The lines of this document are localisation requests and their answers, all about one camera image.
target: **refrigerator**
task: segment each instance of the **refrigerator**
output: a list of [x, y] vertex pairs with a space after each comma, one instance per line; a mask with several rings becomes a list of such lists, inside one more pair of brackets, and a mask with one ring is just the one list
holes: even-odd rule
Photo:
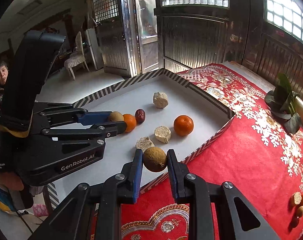
[[87, 29], [85, 33], [95, 69], [99, 70], [104, 67], [104, 61], [101, 49], [98, 46], [95, 29]]

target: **hand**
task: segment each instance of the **hand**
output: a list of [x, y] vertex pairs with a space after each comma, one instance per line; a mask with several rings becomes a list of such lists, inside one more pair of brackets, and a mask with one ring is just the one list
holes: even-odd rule
[[0, 183], [10, 190], [23, 190], [24, 184], [20, 177], [14, 172], [0, 173]]

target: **pink slipper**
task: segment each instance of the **pink slipper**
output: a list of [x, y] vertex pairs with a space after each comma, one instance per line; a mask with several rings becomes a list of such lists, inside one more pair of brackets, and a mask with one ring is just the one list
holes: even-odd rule
[[44, 217], [49, 215], [47, 208], [44, 204], [34, 204], [33, 212], [34, 212], [34, 216], [36, 217]]

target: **red carpet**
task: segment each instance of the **red carpet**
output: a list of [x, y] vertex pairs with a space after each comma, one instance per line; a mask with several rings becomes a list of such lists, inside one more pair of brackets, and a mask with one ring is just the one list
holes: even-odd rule
[[[237, 114], [230, 127], [187, 164], [190, 172], [215, 184], [231, 181], [281, 239], [299, 239], [303, 217], [298, 227], [290, 228], [294, 210], [288, 202], [294, 192], [303, 192], [303, 128], [286, 135], [271, 116], [265, 93], [223, 65], [180, 75]], [[126, 240], [187, 239], [188, 207], [174, 204], [166, 179], [141, 194], [136, 205], [122, 206], [122, 225]]]

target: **metal door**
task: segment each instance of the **metal door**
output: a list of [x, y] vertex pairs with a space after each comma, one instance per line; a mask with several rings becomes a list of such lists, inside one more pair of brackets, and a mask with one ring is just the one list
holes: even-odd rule
[[272, 84], [285, 73], [303, 100], [303, 12], [293, 0], [251, 0], [242, 65]]
[[155, 0], [136, 0], [138, 40], [142, 72], [158, 68], [157, 25]]
[[156, 0], [159, 67], [242, 62], [250, 0]]
[[92, 6], [105, 72], [133, 77], [140, 62], [134, 5], [128, 1], [93, 0]]

